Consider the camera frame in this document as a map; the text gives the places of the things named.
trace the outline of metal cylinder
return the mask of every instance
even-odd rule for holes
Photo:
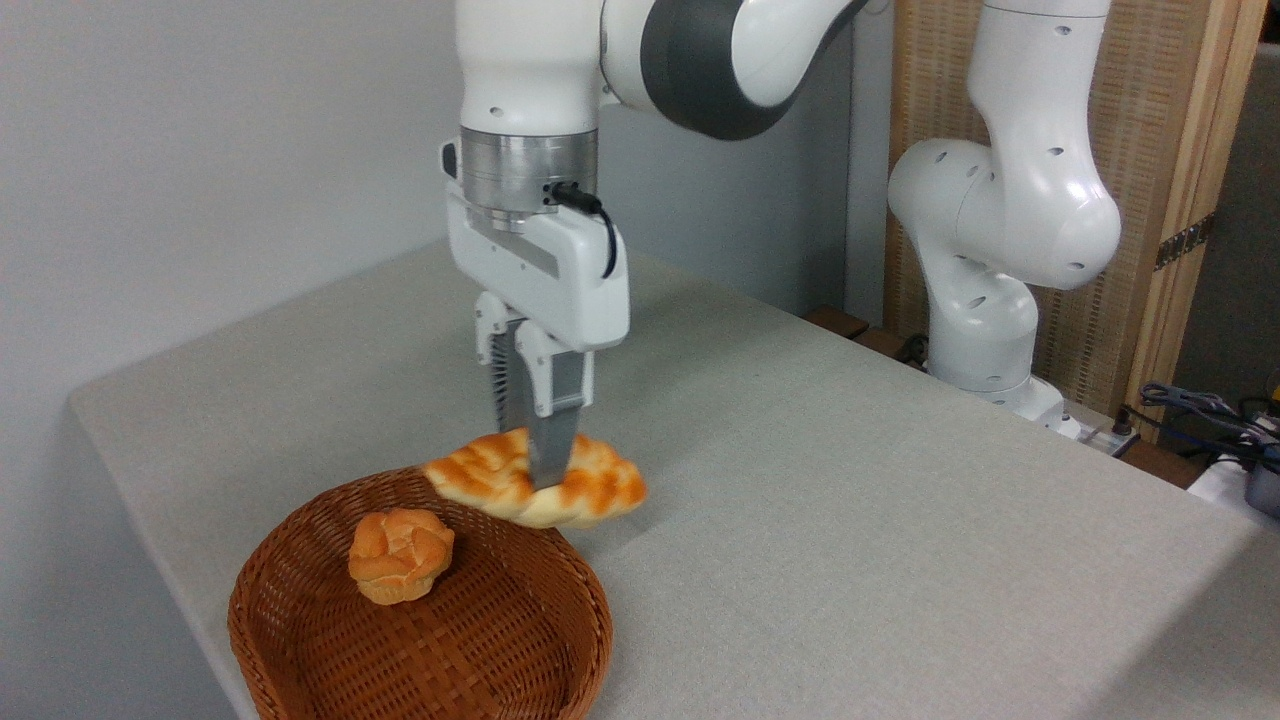
[[[499,214],[549,213],[556,183],[595,192],[596,132],[529,137],[462,128],[462,193]]]

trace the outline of wicker basket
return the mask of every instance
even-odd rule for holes
[[[421,600],[379,606],[347,574],[356,523],[425,507],[457,533]],[[244,564],[232,650],[262,717],[582,717],[613,643],[604,591],[556,530],[442,498],[416,468],[317,496]]]

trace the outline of bread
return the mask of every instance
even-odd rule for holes
[[[476,438],[422,471],[443,497],[529,528],[593,528],[635,510],[648,493],[634,462],[586,436],[573,439],[564,479],[534,492],[525,428]]]
[[[430,510],[370,512],[356,525],[347,571],[378,605],[417,600],[453,561],[453,530]]]

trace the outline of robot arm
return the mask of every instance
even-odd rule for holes
[[[865,0],[457,0],[465,95],[442,149],[454,261],[484,287],[476,354],[499,429],[558,483],[594,354],[630,324],[626,246],[595,197],[607,104],[721,140],[768,129]]]
[[[929,373],[1071,434],[1030,377],[1024,282],[1074,290],[1111,260],[1120,213],[1098,178],[1088,97],[1110,0],[986,0],[969,94],[992,146],[927,140],[890,178],[929,292]]]

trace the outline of woven screen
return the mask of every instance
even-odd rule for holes
[[[891,161],[929,137],[988,142],[965,88],[980,6],[897,1]],[[1033,288],[1041,307],[1036,374],[1101,413],[1115,410],[1129,377],[1207,6],[1208,0],[1114,0],[1089,131],[1098,172],[1120,205],[1120,250],[1080,290]],[[919,264],[896,222],[886,241],[884,320],[899,336],[928,332]]]

